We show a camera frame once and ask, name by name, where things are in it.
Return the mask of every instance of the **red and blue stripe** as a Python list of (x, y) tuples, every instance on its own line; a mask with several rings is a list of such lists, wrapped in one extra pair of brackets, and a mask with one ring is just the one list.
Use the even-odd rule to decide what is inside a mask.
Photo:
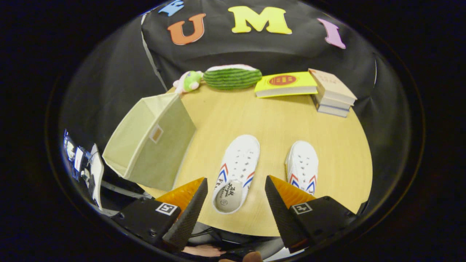
[(295, 187), (299, 188), (298, 182), (299, 182), (298, 178), (294, 174), (291, 174), (289, 183), (292, 186), (295, 186)]
[(306, 188), (306, 191), (312, 186), (312, 193), (315, 192), (315, 176), (313, 176), (310, 180), (308, 188)]
[(253, 180), (253, 178), (254, 178), (254, 172), (250, 173), (250, 174), (247, 176), (247, 178), (246, 178), (246, 183), (244, 183), (243, 188), (244, 188), (247, 184), (251, 183), (251, 181)]
[(220, 178), (221, 175), (223, 175), (223, 178), (225, 179), (224, 181), (226, 182), (226, 176), (228, 175), (228, 168), (226, 167), (226, 163), (224, 163), (223, 166), (220, 168), (220, 174), (217, 177), (217, 180)]

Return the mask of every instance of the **orange letter u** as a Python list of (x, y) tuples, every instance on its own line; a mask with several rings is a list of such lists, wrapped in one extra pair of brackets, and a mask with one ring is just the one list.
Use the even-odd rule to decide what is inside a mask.
[(169, 26), (167, 30), (170, 31), (173, 43), (182, 46), (199, 40), (204, 34), (204, 21), (202, 19), (205, 16), (206, 14), (197, 14), (188, 19), (194, 25), (194, 33), (189, 36), (185, 36), (183, 34), (184, 21), (180, 21)]

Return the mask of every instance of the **pink letter i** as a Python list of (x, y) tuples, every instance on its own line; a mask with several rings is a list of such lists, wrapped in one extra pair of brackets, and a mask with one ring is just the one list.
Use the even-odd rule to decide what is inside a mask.
[(323, 24), (325, 30), (327, 31), (327, 37), (325, 38), (325, 41), (327, 41), (327, 43), (331, 45), (338, 46), (341, 49), (345, 49), (346, 46), (345, 44), (343, 44), (342, 39), (338, 34), (338, 26), (320, 18), (317, 18), (317, 20)]

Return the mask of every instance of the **red circular logo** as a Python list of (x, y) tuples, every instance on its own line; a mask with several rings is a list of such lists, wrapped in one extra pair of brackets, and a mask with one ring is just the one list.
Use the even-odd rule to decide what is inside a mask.
[(296, 82), (296, 77), (295, 76), (289, 76), (289, 75), (280, 75), (276, 76), (268, 81), (269, 84), (271, 85), (286, 85), (286, 84), (291, 84)]

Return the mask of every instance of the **book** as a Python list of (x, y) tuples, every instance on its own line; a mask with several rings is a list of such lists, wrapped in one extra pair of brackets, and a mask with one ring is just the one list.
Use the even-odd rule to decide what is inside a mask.
[(263, 76), (254, 89), (257, 97), (278, 97), (317, 93), (317, 82), (309, 72)]
[(344, 103), (338, 100), (330, 99), (328, 97), (323, 97), (321, 93), (315, 94), (315, 97), (317, 98), (317, 101), (319, 101), (321, 105), (338, 107), (338, 108), (345, 109), (345, 110), (350, 109), (350, 107), (352, 106), (352, 104), (347, 104), (347, 103)]
[(311, 95), (312, 101), (314, 102), (315, 108), (319, 113), (331, 114), (339, 117), (346, 117), (349, 110), (341, 109), (333, 106), (320, 104), (315, 95)]
[(351, 90), (334, 74), (315, 69), (308, 69), (308, 71), (317, 82), (317, 91), (322, 97), (350, 105), (357, 100)]

